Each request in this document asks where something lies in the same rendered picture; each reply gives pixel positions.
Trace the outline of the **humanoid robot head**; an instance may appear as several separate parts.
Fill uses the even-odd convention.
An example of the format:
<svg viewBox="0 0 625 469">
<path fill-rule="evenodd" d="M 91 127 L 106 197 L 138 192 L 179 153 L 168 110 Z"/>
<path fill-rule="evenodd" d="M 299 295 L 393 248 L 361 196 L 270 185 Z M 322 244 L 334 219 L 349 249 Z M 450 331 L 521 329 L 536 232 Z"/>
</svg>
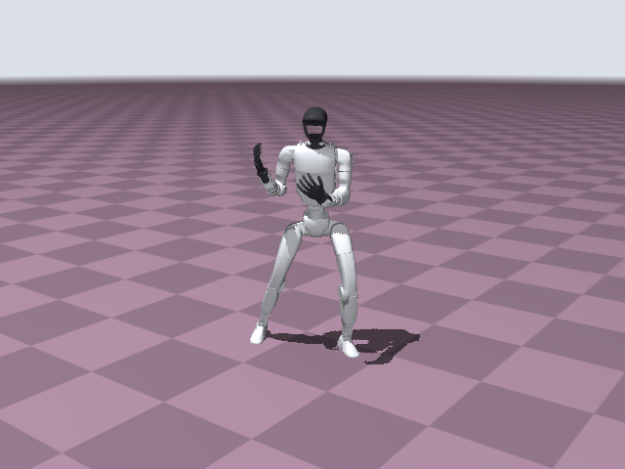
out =
<svg viewBox="0 0 625 469">
<path fill-rule="evenodd" d="M 322 140 L 322 136 L 325 131 L 326 122 L 327 122 L 327 113 L 321 107 L 311 107 L 305 112 L 304 117 L 303 117 L 303 126 L 304 126 L 305 134 L 311 142 L 311 145 L 306 144 L 306 146 L 309 149 L 321 149 L 326 146 L 326 145 L 323 145 L 323 146 L 319 145 L 319 143 L 324 142 Z M 307 125 L 322 126 L 321 134 L 309 134 L 307 131 Z"/>
</svg>

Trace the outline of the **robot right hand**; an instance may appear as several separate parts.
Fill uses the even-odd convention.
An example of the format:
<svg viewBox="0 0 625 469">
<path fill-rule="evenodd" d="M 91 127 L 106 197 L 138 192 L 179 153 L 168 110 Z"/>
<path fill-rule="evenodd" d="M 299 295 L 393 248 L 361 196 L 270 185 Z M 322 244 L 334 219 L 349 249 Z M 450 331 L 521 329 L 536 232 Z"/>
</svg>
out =
<svg viewBox="0 0 625 469">
<path fill-rule="evenodd" d="M 257 175 L 261 178 L 262 182 L 264 184 L 268 183 L 270 181 L 269 176 L 268 176 L 268 169 L 264 168 L 263 163 L 260 159 L 260 153 L 262 153 L 260 150 L 261 148 L 259 148 L 261 146 L 261 143 L 258 143 L 256 146 L 254 146 L 254 163 L 257 169 Z"/>
</svg>

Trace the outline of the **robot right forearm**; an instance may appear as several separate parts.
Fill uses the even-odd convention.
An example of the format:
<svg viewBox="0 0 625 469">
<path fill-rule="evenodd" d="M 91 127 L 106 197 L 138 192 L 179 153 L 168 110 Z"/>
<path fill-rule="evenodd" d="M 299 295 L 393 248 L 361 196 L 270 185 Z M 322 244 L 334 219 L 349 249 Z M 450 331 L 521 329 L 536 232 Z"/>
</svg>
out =
<svg viewBox="0 0 625 469">
<path fill-rule="evenodd" d="M 261 184 L 263 184 L 264 189 L 265 189 L 265 190 L 266 190 L 266 191 L 267 191 L 270 195 L 276 195 L 276 194 L 278 194 L 278 193 L 279 193 L 279 191 L 280 191 L 280 185 L 279 185 L 279 183 L 278 183 L 278 182 L 274 181 L 274 180 L 271 178 L 271 173 L 270 173 L 269 171 L 268 171 L 268 176 L 269 176 L 269 179 L 270 179 L 270 181 L 269 181 L 268 183 L 264 184 L 264 183 L 262 182 L 261 178 L 259 177 L 259 178 L 260 178 L 260 182 L 261 182 Z"/>
</svg>

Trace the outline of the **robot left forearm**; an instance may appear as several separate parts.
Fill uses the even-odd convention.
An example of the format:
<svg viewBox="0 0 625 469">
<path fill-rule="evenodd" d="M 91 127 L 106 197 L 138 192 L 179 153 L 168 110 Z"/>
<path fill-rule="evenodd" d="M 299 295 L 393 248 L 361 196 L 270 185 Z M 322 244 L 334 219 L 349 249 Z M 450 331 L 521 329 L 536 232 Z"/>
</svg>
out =
<svg viewBox="0 0 625 469">
<path fill-rule="evenodd" d="M 332 197 L 332 201 L 327 198 L 325 202 L 321 203 L 324 208 L 344 205 L 350 199 L 349 190 L 345 190 L 344 192 L 333 192 L 329 195 Z"/>
</svg>

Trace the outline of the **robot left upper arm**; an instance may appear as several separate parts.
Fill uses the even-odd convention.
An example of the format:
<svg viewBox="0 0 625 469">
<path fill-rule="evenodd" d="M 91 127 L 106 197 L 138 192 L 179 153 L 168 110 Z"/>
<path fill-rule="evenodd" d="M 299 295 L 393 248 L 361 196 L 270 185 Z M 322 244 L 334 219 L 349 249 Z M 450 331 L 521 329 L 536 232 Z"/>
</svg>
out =
<svg viewBox="0 0 625 469">
<path fill-rule="evenodd" d="M 354 158 L 353 155 L 345 149 L 335 148 L 335 155 L 336 161 L 340 163 L 340 167 L 338 168 L 339 188 L 334 192 L 344 192 L 345 190 L 350 190 Z"/>
</svg>

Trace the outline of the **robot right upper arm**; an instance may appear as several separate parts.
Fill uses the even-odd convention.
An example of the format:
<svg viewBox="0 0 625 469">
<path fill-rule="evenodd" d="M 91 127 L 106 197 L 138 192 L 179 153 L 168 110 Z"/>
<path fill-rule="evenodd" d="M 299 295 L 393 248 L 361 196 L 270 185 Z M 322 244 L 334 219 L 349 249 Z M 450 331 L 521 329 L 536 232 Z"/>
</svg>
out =
<svg viewBox="0 0 625 469">
<path fill-rule="evenodd" d="M 295 148 L 296 146 L 286 146 L 281 150 L 278 156 L 275 170 L 275 181 L 280 185 L 280 191 L 276 194 L 278 196 L 284 196 L 287 192 L 287 186 L 285 186 L 285 183 L 289 174 L 291 166 L 290 162 L 293 160 Z"/>
</svg>

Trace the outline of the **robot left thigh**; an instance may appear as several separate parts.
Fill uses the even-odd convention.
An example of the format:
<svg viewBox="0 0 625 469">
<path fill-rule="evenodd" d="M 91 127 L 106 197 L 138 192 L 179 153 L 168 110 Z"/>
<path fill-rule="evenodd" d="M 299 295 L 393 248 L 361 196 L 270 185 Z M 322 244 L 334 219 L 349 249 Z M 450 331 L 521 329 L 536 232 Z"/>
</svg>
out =
<svg viewBox="0 0 625 469">
<path fill-rule="evenodd" d="M 342 302 L 349 302 L 356 294 L 356 272 L 353 245 L 349 229 L 341 222 L 330 220 L 329 234 L 341 276 L 338 295 Z"/>
</svg>

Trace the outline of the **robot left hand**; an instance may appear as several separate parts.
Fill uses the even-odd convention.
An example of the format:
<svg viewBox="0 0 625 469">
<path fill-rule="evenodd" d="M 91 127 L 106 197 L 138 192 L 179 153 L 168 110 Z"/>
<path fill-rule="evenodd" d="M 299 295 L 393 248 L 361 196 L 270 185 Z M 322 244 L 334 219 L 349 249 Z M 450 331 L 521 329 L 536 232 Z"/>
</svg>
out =
<svg viewBox="0 0 625 469">
<path fill-rule="evenodd" d="M 322 184 L 322 180 L 320 178 L 320 176 L 317 176 L 317 179 L 319 180 L 319 185 L 317 185 L 315 183 L 315 181 L 313 180 L 313 178 L 311 177 L 310 173 L 308 173 L 308 177 L 311 180 L 313 186 L 309 183 L 309 181 L 305 178 L 305 176 L 302 176 L 304 181 L 306 182 L 306 184 L 310 187 L 310 189 L 302 182 L 301 179 L 299 179 L 299 182 L 301 183 L 301 185 L 303 186 L 303 188 L 305 190 L 303 190 L 299 184 L 297 183 L 297 187 L 298 189 L 304 193 L 305 195 L 307 195 L 309 198 L 311 199 L 316 199 L 316 202 L 319 203 L 321 205 L 321 203 L 325 202 L 326 199 L 328 198 L 329 200 L 332 201 L 332 197 L 325 192 L 324 188 L 323 188 L 323 184 Z M 322 206 L 322 205 L 321 205 Z M 322 206 L 323 207 L 323 206 Z"/>
</svg>

